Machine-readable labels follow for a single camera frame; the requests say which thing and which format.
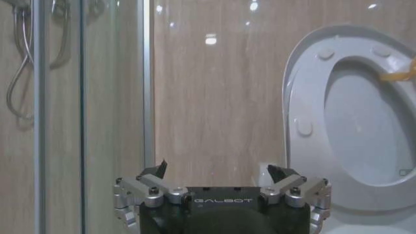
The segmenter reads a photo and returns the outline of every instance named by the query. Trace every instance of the shower hose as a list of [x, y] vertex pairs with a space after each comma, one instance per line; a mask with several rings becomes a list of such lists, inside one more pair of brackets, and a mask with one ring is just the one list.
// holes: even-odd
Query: shower hose
[[[26, 120], [34, 119], [33, 113], [22, 113], [14, 106], [13, 96], [17, 87], [17, 83], [22, 78], [22, 74], [29, 65], [34, 67], [34, 52], [33, 52], [33, 43], [34, 43], [34, 14], [31, 10], [34, 9], [34, 0], [31, 4], [26, 7], [14, 6], [14, 37], [18, 47], [18, 51], [22, 55], [23, 61], [19, 66], [19, 69], [15, 73], [13, 81], [7, 88], [7, 107], [13, 114]], [[69, 43], [70, 35], [70, 8], [65, 8], [65, 29], [63, 29], [63, 38], [59, 53], [57, 59], [50, 65], [51, 69], [61, 67], [66, 63], [66, 48]]]

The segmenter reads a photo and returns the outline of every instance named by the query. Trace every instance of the screw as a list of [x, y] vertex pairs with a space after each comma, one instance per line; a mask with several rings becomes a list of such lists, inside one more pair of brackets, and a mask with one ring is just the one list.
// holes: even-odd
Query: screw
[[274, 193], [277, 190], [273, 189], [273, 188], [266, 188], [266, 190], [270, 192], [270, 193]]
[[158, 195], [159, 194], [159, 188], [158, 187], [151, 187], [150, 188], [150, 195]]
[[301, 188], [298, 188], [298, 187], [291, 188], [291, 194], [293, 195], [301, 195]]

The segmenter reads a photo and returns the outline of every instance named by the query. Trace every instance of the toilet lid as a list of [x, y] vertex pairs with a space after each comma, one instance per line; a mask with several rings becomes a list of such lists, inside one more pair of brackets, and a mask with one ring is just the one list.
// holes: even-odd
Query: toilet lid
[[283, 107], [291, 168], [330, 179], [333, 201], [387, 211], [416, 204], [416, 84], [381, 82], [416, 53], [353, 25], [313, 32], [286, 67]]

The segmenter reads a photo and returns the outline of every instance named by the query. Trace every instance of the glass panel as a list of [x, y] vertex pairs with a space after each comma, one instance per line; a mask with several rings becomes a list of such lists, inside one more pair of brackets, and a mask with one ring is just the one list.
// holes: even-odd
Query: glass panel
[[87, 231], [114, 234], [113, 186], [143, 165], [142, 1], [90, 1], [86, 12]]
[[81, 232], [81, 5], [47, 4], [47, 233]]
[[[23, 9], [14, 11], [15, 2], [0, 0], [0, 233], [34, 233], [34, 121], [11, 112], [34, 111], [34, 68], [23, 64]], [[30, 27], [30, 11], [26, 10]], [[18, 79], [15, 87], [11, 82]]]

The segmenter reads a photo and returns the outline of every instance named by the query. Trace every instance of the toilet bowl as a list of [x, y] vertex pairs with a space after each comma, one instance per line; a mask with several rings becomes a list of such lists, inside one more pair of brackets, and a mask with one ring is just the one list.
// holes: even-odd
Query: toilet bowl
[[353, 25], [322, 28], [286, 67], [287, 165], [334, 185], [326, 233], [416, 232], [416, 53]]

